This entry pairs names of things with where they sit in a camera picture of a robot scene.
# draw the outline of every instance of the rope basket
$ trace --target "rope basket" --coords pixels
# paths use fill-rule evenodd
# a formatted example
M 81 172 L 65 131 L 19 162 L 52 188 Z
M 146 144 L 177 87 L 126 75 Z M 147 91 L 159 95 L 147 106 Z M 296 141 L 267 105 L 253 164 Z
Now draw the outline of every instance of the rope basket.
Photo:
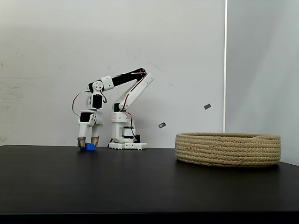
M 280 160 L 278 135 L 237 133 L 177 134 L 180 161 L 218 167 L 267 167 Z

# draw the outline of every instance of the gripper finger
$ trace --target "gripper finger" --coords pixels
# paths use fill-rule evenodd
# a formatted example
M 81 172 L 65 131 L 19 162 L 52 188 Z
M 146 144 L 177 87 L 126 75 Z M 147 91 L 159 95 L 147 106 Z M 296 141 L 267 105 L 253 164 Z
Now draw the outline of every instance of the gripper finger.
M 86 135 L 90 126 L 88 125 L 88 123 L 83 123 L 83 122 L 80 122 L 79 125 L 80 125 L 80 130 L 78 136 L 78 147 L 85 147 Z
M 91 143 L 94 144 L 94 146 L 97 146 L 98 142 L 99 142 L 100 127 L 101 127 L 101 125 L 95 124 L 92 128 L 92 141 L 91 141 Z

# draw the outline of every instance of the white robotic arm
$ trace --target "white robotic arm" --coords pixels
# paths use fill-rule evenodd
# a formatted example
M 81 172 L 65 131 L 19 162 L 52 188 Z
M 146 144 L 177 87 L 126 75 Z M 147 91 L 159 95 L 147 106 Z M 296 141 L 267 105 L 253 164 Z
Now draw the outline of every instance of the white robotic arm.
M 147 74 L 143 68 L 132 72 L 117 75 L 114 77 L 106 76 L 100 80 L 88 84 L 89 96 L 86 102 L 88 111 L 81 111 L 78 122 L 80 124 L 80 132 L 78 137 L 78 146 L 84 147 L 86 139 L 86 130 L 93 127 L 93 119 L 96 125 L 103 124 L 102 110 L 103 103 L 107 102 L 103 92 L 113 89 L 114 87 L 136 80 L 131 88 L 129 88 L 112 106 L 112 140 L 109 144 L 110 148 L 116 149 L 145 149 L 146 143 L 140 143 L 140 136 L 136 135 L 135 125 L 130 113 L 126 110 L 135 102 L 135 100 L 143 93 L 148 85 L 154 80 L 151 74 Z M 84 121 L 81 119 L 82 113 L 88 113 L 90 119 Z M 92 135 L 92 143 L 97 145 L 99 141 L 99 128 Z

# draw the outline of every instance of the white backdrop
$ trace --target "white backdrop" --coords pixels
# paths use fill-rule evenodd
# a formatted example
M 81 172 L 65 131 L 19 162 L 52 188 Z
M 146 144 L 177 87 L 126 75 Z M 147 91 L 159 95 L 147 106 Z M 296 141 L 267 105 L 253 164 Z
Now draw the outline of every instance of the white backdrop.
M 281 135 L 299 165 L 299 1 L 229 0 L 226 132 Z
M 129 110 L 142 141 L 174 147 L 180 132 L 222 132 L 224 4 L 1 0 L 0 144 L 76 145 L 73 98 L 140 67 L 155 77 Z M 111 105 L 129 86 L 106 93 L 101 146 L 111 138 Z

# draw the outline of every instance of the blue block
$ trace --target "blue block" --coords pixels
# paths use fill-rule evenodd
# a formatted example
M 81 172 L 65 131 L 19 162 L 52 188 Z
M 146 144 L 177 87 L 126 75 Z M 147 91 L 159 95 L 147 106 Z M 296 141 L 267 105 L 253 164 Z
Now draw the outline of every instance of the blue block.
M 92 143 L 85 143 L 85 147 L 81 147 L 80 148 L 81 150 L 84 150 L 84 151 L 94 151 L 94 144 Z

